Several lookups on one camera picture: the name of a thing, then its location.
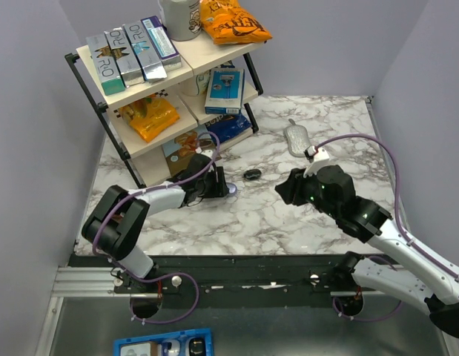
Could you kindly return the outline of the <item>black earbud charging case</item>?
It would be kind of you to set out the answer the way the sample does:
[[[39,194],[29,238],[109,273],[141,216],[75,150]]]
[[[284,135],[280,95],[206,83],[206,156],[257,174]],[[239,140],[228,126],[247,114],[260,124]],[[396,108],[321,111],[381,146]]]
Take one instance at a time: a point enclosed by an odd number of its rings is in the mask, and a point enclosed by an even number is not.
[[[262,176],[262,171],[260,169],[250,169],[244,172],[243,178],[248,181],[257,180]]]

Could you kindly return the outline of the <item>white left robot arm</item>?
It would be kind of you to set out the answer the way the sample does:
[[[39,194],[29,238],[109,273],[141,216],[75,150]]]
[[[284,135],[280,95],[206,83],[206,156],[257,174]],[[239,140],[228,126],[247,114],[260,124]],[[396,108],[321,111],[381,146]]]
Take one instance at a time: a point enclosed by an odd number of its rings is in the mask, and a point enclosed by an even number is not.
[[[194,154],[187,168],[160,185],[128,191],[109,187],[82,227],[82,237],[93,250],[131,274],[131,285],[141,293],[156,284],[154,261],[137,246],[147,217],[182,208],[198,199],[234,195],[237,187],[225,180],[224,169],[210,157]]]

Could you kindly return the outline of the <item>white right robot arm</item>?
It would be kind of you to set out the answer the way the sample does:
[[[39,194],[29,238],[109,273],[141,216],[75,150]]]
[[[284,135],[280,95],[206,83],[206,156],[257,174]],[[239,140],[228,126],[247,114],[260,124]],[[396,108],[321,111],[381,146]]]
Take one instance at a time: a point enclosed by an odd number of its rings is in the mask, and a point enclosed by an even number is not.
[[[402,265],[394,271],[358,257],[333,272],[336,287],[359,285],[408,303],[429,316],[441,331],[459,339],[459,267],[405,232],[377,203],[358,196],[350,175],[328,165],[307,175],[295,168],[276,192],[287,205],[312,204],[345,234],[382,251]]]

